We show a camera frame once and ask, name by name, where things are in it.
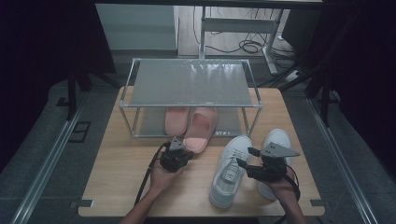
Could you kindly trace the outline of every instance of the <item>person's left hand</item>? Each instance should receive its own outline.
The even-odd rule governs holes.
[[[169,172],[160,165],[160,160],[157,159],[150,173],[150,190],[154,190],[157,194],[162,194],[164,191],[169,189],[172,185],[173,180],[178,176],[183,174],[184,167],[181,167],[177,172]]]

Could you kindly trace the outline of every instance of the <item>pink slide sandal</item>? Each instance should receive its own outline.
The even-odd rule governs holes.
[[[186,132],[189,107],[167,107],[165,116],[165,133],[178,136]]]
[[[191,125],[183,144],[194,153],[204,151],[218,123],[218,113],[214,107],[197,107],[192,114]]]

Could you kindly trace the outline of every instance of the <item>white shoe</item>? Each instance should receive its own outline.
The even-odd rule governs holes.
[[[263,148],[266,148],[271,142],[279,144],[282,147],[291,148],[291,142],[289,136],[282,129],[273,129],[271,132],[269,132],[267,137],[265,138]],[[287,157],[285,160],[287,165],[291,165],[290,157]],[[258,189],[259,189],[259,193],[263,197],[272,201],[276,200],[276,196],[266,184],[259,182]]]
[[[245,173],[245,169],[238,165],[236,158],[248,162],[250,159],[248,147],[252,147],[250,139],[241,135],[231,140],[224,148],[209,195],[210,202],[215,206],[227,208],[233,202]]]

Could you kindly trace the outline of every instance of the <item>wooden table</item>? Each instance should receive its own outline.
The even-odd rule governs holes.
[[[91,207],[80,207],[83,217],[123,217],[134,205],[143,177],[158,147],[170,141],[165,138],[132,138],[126,129],[118,104],[114,105],[105,136],[100,146],[92,173],[82,200],[93,200]],[[306,216],[321,216],[323,206],[313,206],[311,200],[320,200],[318,189],[309,170],[304,152],[290,120],[290,115],[277,89],[259,89],[264,109],[250,138],[255,148],[261,149],[266,135],[274,128],[285,130],[291,147],[301,156],[293,158],[292,167],[300,180],[300,205]],[[204,152],[189,161],[184,174],[176,179],[173,187],[154,204],[149,217],[260,217],[283,216],[278,202],[263,198],[257,190],[257,181],[244,178],[233,204],[228,209],[219,209],[209,201],[209,190],[217,170],[219,156],[231,140],[211,138]],[[250,164],[260,164],[252,157]]]

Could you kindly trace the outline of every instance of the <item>floor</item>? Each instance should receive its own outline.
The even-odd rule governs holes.
[[[228,12],[223,10],[223,8],[212,8],[212,13],[224,16]],[[266,16],[268,16],[272,10],[266,11]],[[187,16],[193,13],[193,7],[185,8],[184,12],[186,14],[182,12],[180,14],[180,30],[184,26],[186,33],[180,34],[178,55],[174,57],[193,58],[197,56],[198,44],[194,43],[191,29],[193,26],[191,23],[188,24],[191,17]],[[244,17],[249,12],[239,13]],[[186,40],[182,38],[183,35],[189,35],[190,42],[183,43]],[[221,35],[223,34],[216,35],[214,38],[219,38]],[[234,42],[228,38],[230,37],[226,37],[227,41],[218,41],[235,44],[224,47],[217,45],[216,41],[211,42],[210,37],[206,44],[217,48],[224,47],[227,50],[238,45],[239,37]],[[276,47],[290,49],[290,46],[280,38],[276,40]],[[170,56],[149,55],[149,57]],[[260,83],[261,87],[269,87],[274,81],[274,77],[269,74],[265,60],[259,52],[254,55],[245,52],[230,55],[214,50],[208,51],[207,57],[248,58],[257,83]],[[119,60],[122,59],[119,55],[115,55],[114,58],[118,73],[111,77],[119,83],[124,83],[130,64]],[[279,71],[283,71],[285,67],[291,65],[290,57],[287,59],[282,57],[276,67]],[[41,117],[13,160],[0,175],[0,210],[2,211],[0,223],[9,223],[20,206],[29,209],[28,223],[117,223],[120,220],[120,217],[85,218],[78,215],[78,206],[82,205],[80,199],[118,94],[118,89],[102,79],[95,76],[91,76],[91,79],[94,84],[93,89],[90,92],[78,92],[81,110],[77,122],[79,124],[90,123],[87,135],[70,133],[69,141],[64,142],[63,150],[56,157],[53,171],[44,172],[47,181],[42,183],[42,191],[36,190],[29,194],[32,192],[35,177],[42,174],[40,169],[43,162],[51,156],[49,153],[53,147],[60,144],[57,142],[58,136],[68,125],[65,122],[67,107],[57,106],[61,98],[67,98],[66,82],[58,83],[50,90],[49,101]],[[396,219],[393,209],[396,200],[395,182],[339,111],[336,93],[332,95],[334,103],[329,108],[330,127],[323,127],[317,113],[320,100],[306,99],[304,96],[304,88],[308,81],[282,92],[322,197],[322,203],[326,208],[323,216],[308,217],[308,223],[391,223]],[[37,201],[23,204],[26,202],[26,196],[32,196],[34,193],[38,195]],[[185,223],[187,221],[191,223],[274,223],[277,219],[278,217],[151,218],[148,223]]]

